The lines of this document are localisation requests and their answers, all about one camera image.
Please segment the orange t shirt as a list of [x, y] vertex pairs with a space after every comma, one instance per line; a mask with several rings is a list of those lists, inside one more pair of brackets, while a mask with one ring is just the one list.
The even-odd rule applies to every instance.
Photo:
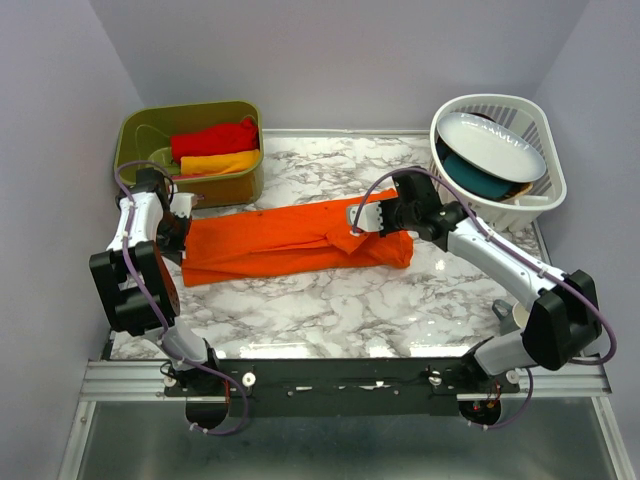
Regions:
[[351, 234], [346, 209], [359, 202], [355, 197], [196, 219], [181, 265], [184, 285], [332, 268], [409, 267], [414, 243], [408, 233]]

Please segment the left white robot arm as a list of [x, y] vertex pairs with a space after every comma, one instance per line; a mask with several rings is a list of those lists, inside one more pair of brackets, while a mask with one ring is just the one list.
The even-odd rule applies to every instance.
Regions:
[[118, 167], [120, 217], [89, 269], [110, 327], [154, 343], [168, 360], [163, 375], [174, 389], [209, 395], [224, 384], [207, 340], [180, 318], [180, 299], [166, 260], [179, 265], [195, 196], [180, 193], [168, 172], [150, 161]]

